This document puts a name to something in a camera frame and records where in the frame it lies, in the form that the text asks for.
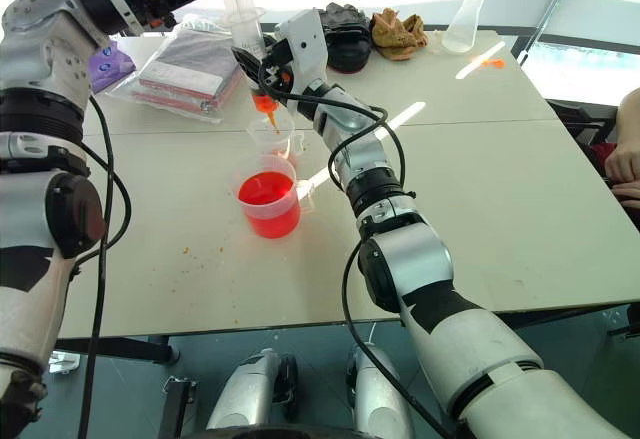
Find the white table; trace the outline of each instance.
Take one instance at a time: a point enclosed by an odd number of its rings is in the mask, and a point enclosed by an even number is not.
[[[495,34],[481,33],[474,53],[495,42]],[[141,64],[147,45],[157,41],[127,40],[123,48]],[[406,185],[448,245],[456,287],[467,298],[494,311],[639,300],[640,235],[508,51],[497,56],[507,67],[480,68],[459,81],[447,78],[468,58],[424,52],[393,64],[373,53],[359,75],[332,79],[388,107],[391,117],[429,101],[398,131]],[[255,112],[242,89],[219,126],[99,99],[134,206],[129,232],[109,253],[104,336],[343,319],[340,280],[357,240],[347,199],[327,181],[296,231],[266,240],[250,231],[227,192],[225,158],[251,150],[243,129]],[[91,113],[87,131],[86,142],[103,151]],[[305,142],[300,178],[328,157],[313,131]],[[385,147],[395,161],[388,139]],[[102,191],[104,174],[92,170]],[[355,268],[352,274],[354,318],[390,317],[373,305]],[[95,278],[94,262],[71,285],[61,337],[89,335]]]

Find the robotic arm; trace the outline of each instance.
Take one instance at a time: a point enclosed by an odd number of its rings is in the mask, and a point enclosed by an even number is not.
[[[330,150],[371,126],[344,108],[283,99],[303,93],[369,109],[326,83],[327,49],[319,16],[305,11],[281,24],[261,65],[234,54],[291,113],[313,122]],[[260,77],[266,71],[266,78]],[[497,316],[453,286],[449,252],[405,193],[373,133],[340,148],[335,169],[362,245],[358,265],[371,299],[399,313],[443,410],[478,438],[626,437],[591,409]]]
[[[2,16],[0,437],[37,420],[71,269],[105,231],[81,148],[88,60],[191,1],[16,0]]]

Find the red liquid in cup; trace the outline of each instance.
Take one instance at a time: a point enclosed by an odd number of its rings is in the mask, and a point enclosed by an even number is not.
[[[280,172],[261,172],[247,179],[238,199],[254,206],[271,204],[282,199],[293,187],[293,181]],[[247,215],[249,223],[259,235],[268,238],[282,237],[295,229],[300,220],[300,205],[296,200],[291,208],[279,216],[259,219]]]

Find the black wire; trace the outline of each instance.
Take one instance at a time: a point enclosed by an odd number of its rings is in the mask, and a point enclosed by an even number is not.
[[[109,128],[104,113],[100,105],[93,96],[89,98],[91,105],[96,110],[100,125],[102,126],[102,135],[104,136],[104,145],[107,151],[107,194],[104,206],[104,236],[100,240],[100,249],[98,253],[98,291],[96,293],[96,309],[93,316],[93,327],[91,328],[91,338],[89,339],[89,348],[87,351],[87,368],[84,376],[84,390],[82,392],[82,411],[80,413],[80,425],[78,427],[78,438],[85,439],[89,429],[89,416],[91,412],[91,395],[93,392],[93,375],[96,366],[96,354],[98,352],[98,339],[100,338],[100,326],[102,324],[102,310],[104,308],[104,293],[106,286],[106,269],[107,269],[107,238],[109,237],[109,223],[111,221],[111,207],[113,205],[113,183],[114,183],[114,166],[113,166],[113,149],[111,147],[111,138],[109,137]]]
[[[349,109],[351,111],[367,116],[374,121],[374,123],[371,124],[370,126],[366,127],[362,131],[358,132],[357,134],[354,134],[353,136],[349,137],[348,139],[345,139],[340,144],[338,144],[338,146],[333,150],[333,152],[329,156],[329,161],[327,166],[329,170],[329,177],[331,178],[331,181],[333,181],[333,183],[336,185],[336,187],[338,187],[338,189],[342,190],[342,186],[340,185],[340,181],[338,180],[338,178],[333,172],[333,161],[335,160],[336,156],[349,144],[373,132],[378,127],[383,127],[386,129],[386,131],[389,133],[389,136],[393,140],[393,143],[395,144],[396,149],[398,150],[398,157],[400,161],[400,185],[404,186],[404,179],[406,175],[406,172],[405,172],[406,162],[404,157],[404,149],[402,148],[400,139],[398,139],[398,136],[396,135],[395,131],[391,129],[389,124],[386,123],[388,114],[385,109],[381,107],[371,106],[371,110],[368,110],[362,107],[354,106],[353,104],[348,104],[346,102],[341,102],[341,101],[334,101],[332,99],[325,99],[322,97],[308,96],[304,94],[291,94],[288,92],[277,91],[271,86],[269,86],[269,84],[267,84],[265,79],[266,72],[267,70],[263,62],[260,64],[260,68],[258,69],[258,84],[262,89],[264,89],[264,91],[267,94],[269,94],[270,96],[276,99],[280,98],[280,99],[288,99],[288,100],[294,100],[299,102],[308,102],[313,104],[324,104],[327,106],[341,107],[343,109]]]
[[[380,373],[385,377],[389,383],[400,393],[400,395],[404,398],[405,401],[409,403],[411,407],[422,417],[432,428],[436,431],[441,437],[444,439],[453,439],[453,435],[449,433],[443,426],[438,422],[438,420],[433,417],[433,415],[425,409],[425,407],[420,404],[420,402],[413,396],[411,393],[402,385],[400,381],[398,381],[395,376],[382,364],[376,355],[371,352],[371,349],[364,343],[364,341],[358,335],[358,331],[356,331],[355,326],[353,325],[353,320],[351,319],[351,313],[349,312],[349,301],[347,300],[347,284],[349,281],[349,271],[351,270],[351,265],[353,264],[358,251],[360,250],[360,246],[362,245],[362,241],[359,241],[356,244],[356,247],[351,252],[349,259],[347,260],[347,264],[344,268],[344,273],[342,275],[342,311],[344,312],[344,318],[347,323],[347,328],[349,332],[353,336],[353,339],[356,341],[356,344],[362,352],[369,358],[369,360],[380,370]]]
[[[93,151],[85,143],[82,143],[81,146],[82,146],[82,150],[84,152],[86,152],[89,156],[91,156],[91,158],[94,161],[96,161],[98,163],[98,165],[100,167],[102,167],[102,169],[107,171],[108,166],[107,166],[107,163],[104,162],[104,159],[102,159],[95,151]],[[110,249],[120,239],[122,239],[122,236],[124,236],[125,232],[127,232],[127,229],[129,227],[129,223],[131,222],[131,210],[132,210],[132,207],[131,207],[131,198],[129,197],[129,192],[127,191],[126,186],[124,185],[124,183],[122,182],[122,180],[120,179],[118,174],[116,174],[115,172],[113,173],[113,181],[115,182],[116,186],[118,187],[118,190],[120,191],[120,194],[122,195],[122,201],[124,202],[124,218],[122,219],[122,224],[120,225],[120,229],[118,230],[116,235],[113,236],[109,240],[109,242],[107,243],[107,249]],[[89,259],[93,259],[94,257],[96,257],[99,253],[100,253],[100,250],[96,249],[94,251],[88,252],[87,254],[79,257],[76,260],[75,265],[73,266],[72,275],[75,276],[75,275],[79,274],[80,273],[80,266],[82,264],[84,264],[85,262],[87,262]]]

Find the plastic syringe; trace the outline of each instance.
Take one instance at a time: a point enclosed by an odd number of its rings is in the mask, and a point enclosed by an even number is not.
[[[234,46],[245,49],[257,59],[262,60],[266,56],[260,27],[260,17],[264,14],[264,9],[255,7],[253,0],[224,0],[224,5],[226,9],[224,23],[231,30]],[[248,77],[246,79],[256,109],[268,114],[275,127],[273,113],[278,108],[278,103],[262,91],[253,80]]]

